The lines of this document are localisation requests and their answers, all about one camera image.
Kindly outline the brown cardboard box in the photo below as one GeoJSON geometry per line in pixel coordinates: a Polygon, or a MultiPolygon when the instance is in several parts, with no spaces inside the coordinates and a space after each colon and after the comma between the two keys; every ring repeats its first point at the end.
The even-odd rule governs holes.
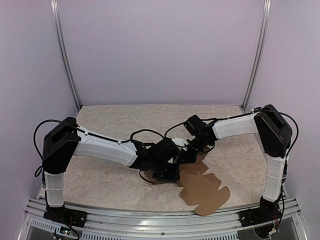
{"type": "Polygon", "coordinates": [[[155,191],[152,199],[159,201],[159,206],[151,206],[156,211],[194,211],[208,216],[225,205],[231,191],[213,172],[207,172],[209,167],[204,160],[208,156],[207,152],[200,152],[195,163],[180,164],[177,182],[156,180],[150,171],[143,172],[142,176],[149,181],[145,184],[155,191]]]}

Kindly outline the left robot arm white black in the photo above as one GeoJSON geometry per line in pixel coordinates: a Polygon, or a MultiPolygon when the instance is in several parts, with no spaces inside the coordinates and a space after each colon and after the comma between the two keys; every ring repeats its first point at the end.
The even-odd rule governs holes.
{"type": "Polygon", "coordinates": [[[179,147],[170,138],[144,143],[99,135],[81,128],[74,117],[57,124],[43,140],[42,170],[46,205],[50,214],[63,223],[70,218],[64,201],[64,174],[74,156],[111,161],[139,171],[151,171],[156,182],[175,183],[180,179],[179,147]]]}

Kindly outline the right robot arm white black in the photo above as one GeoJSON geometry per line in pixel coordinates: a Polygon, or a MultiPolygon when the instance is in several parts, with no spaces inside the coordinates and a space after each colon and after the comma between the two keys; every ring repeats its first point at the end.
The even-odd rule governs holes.
{"type": "Polygon", "coordinates": [[[286,115],[272,104],[255,108],[250,113],[201,119],[189,117],[184,127],[193,136],[181,150],[181,164],[195,163],[205,147],[214,147],[216,141],[242,135],[257,135],[267,163],[266,179],[256,218],[266,222],[271,218],[281,199],[282,185],[287,174],[287,161],[292,146],[293,130],[285,120],[286,115]]]}

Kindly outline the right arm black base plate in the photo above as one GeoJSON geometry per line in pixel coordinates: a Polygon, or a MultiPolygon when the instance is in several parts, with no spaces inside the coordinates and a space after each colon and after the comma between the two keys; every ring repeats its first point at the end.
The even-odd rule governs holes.
{"type": "Polygon", "coordinates": [[[273,221],[275,218],[279,219],[281,217],[281,211],[277,209],[273,213],[269,213],[267,210],[256,207],[242,210],[238,215],[241,226],[248,227],[273,221]]]}

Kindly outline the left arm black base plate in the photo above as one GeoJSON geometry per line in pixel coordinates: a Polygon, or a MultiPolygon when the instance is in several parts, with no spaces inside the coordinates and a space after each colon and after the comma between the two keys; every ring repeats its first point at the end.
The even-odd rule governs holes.
{"type": "Polygon", "coordinates": [[[87,220],[88,213],[81,210],[62,207],[46,206],[43,217],[47,220],[62,223],[66,226],[83,228],[87,220]]]}

